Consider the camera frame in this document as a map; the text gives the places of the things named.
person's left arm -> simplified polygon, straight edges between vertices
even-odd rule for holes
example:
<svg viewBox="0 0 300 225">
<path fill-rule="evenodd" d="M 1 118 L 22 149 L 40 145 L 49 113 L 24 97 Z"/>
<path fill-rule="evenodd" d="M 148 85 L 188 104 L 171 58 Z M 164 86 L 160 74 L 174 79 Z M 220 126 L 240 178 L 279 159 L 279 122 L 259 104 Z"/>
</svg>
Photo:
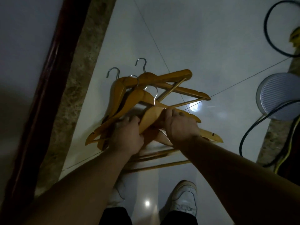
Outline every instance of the person's left arm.
<svg viewBox="0 0 300 225">
<path fill-rule="evenodd" d="M 98 224 L 121 170 L 143 145 L 138 123 L 126 117 L 104 152 L 39 197 L 17 224 Z"/>
</svg>

black pants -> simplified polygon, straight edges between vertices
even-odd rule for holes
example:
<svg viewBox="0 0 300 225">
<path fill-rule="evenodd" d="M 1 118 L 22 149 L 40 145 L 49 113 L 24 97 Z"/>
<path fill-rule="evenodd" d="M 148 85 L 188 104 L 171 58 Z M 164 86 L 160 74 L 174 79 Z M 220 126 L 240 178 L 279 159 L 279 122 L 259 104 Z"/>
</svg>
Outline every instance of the black pants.
<svg viewBox="0 0 300 225">
<path fill-rule="evenodd" d="M 104 210 L 99 225 L 122 224 L 132 225 L 131 219 L 125 208 L 107 208 Z M 196 217 L 179 211 L 170 211 L 160 225 L 188 224 L 198 225 Z"/>
</svg>

white shoe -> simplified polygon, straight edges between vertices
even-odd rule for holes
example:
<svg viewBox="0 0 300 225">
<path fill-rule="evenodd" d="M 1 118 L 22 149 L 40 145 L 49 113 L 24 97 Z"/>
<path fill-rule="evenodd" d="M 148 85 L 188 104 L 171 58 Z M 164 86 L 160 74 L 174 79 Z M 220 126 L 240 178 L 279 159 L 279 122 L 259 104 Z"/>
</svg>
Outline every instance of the white shoe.
<svg viewBox="0 0 300 225">
<path fill-rule="evenodd" d="M 112 190 L 106 208 L 124 207 L 125 204 L 125 184 L 118 180 Z"/>
<path fill-rule="evenodd" d="M 179 182 L 173 191 L 170 211 L 186 212 L 192 214 L 193 216 L 196 216 L 196 197 L 197 188 L 193 182 Z"/>
</svg>

stack of hangers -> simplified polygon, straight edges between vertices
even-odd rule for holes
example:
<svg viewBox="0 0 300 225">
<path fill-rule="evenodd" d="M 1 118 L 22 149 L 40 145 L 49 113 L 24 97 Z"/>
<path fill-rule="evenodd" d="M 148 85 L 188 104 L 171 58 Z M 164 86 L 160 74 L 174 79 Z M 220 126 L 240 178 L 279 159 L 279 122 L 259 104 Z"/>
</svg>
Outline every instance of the stack of hangers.
<svg viewBox="0 0 300 225">
<path fill-rule="evenodd" d="M 117 80 L 112 85 L 109 106 L 105 114 L 105 117 L 103 118 L 102 124 L 88 136 L 88 138 L 85 141 L 86 145 L 91 143 L 97 143 L 97 147 L 101 151 L 105 150 L 108 146 L 109 138 L 113 133 L 115 123 L 118 122 L 121 117 L 126 115 L 135 105 L 137 105 L 138 103 L 142 103 L 148 106 L 147 109 L 143 111 L 143 115 L 141 117 L 141 121 L 139 124 L 140 134 L 144 136 L 143 148 L 145 148 L 146 145 L 148 145 L 153 140 L 167 146 L 172 146 L 166 134 L 163 131 L 161 131 L 161 129 L 163 129 L 163 125 L 162 125 L 163 111 L 166 108 L 176 109 L 176 107 L 180 107 L 186 104 L 190 104 L 201 100 L 211 99 L 207 94 L 203 92 L 197 92 L 196 90 L 192 90 L 189 88 L 179 87 L 179 85 L 183 81 L 191 79 L 192 72 L 190 70 L 185 69 L 185 70 L 171 72 L 168 74 L 157 76 L 153 73 L 146 72 L 145 65 L 143 67 L 144 73 L 142 73 L 138 77 L 135 75 L 130 75 L 127 77 L 119 78 L 120 70 L 116 67 L 111 68 L 108 71 L 107 78 L 109 72 L 112 69 L 117 69 L 118 70 Z M 149 85 L 154 86 L 156 88 L 165 89 L 165 91 L 159 97 L 154 98 L 150 93 L 144 90 Z M 125 97 L 125 93 L 128 89 L 130 89 L 129 95 Z M 160 103 L 171 92 L 188 95 L 196 99 L 188 102 L 175 104 L 172 106 L 166 106 Z M 177 112 L 184 113 L 187 117 L 194 118 L 198 123 L 201 122 L 200 119 L 193 114 L 190 114 L 186 111 L 179 110 L 179 109 L 176 110 Z M 199 128 L 199 135 L 206 138 L 207 140 L 212 141 L 213 143 L 223 143 L 223 140 L 220 138 L 220 136 L 201 128 Z M 137 162 L 144 162 L 144 161 L 154 160 L 158 158 L 163 158 L 176 151 L 178 150 L 173 148 L 173 149 L 150 153 L 147 155 L 141 155 L 141 156 L 134 155 L 129 162 L 137 163 Z M 126 173 L 132 173 L 141 170 L 151 170 L 155 168 L 174 166 L 174 165 L 185 164 L 189 162 L 190 162 L 189 160 L 185 160 L 185 161 L 172 162 L 172 163 L 166 163 L 157 166 L 151 166 L 151 167 L 145 167 L 145 168 L 133 169 L 133 170 L 124 170 L 124 171 Z"/>
</svg>

gray round lid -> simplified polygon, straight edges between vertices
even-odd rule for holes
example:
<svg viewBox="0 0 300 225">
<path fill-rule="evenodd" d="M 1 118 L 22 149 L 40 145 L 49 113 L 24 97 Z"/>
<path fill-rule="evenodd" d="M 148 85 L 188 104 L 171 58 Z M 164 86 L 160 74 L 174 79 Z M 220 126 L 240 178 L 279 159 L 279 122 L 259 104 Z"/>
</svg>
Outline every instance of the gray round lid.
<svg viewBox="0 0 300 225">
<path fill-rule="evenodd" d="M 268 76 L 261 82 L 256 92 L 257 106 L 263 114 L 298 99 L 300 99 L 300 77 L 288 72 Z M 270 118 L 287 121 L 293 120 L 299 114 L 300 103 L 295 103 L 284 107 Z"/>
</svg>

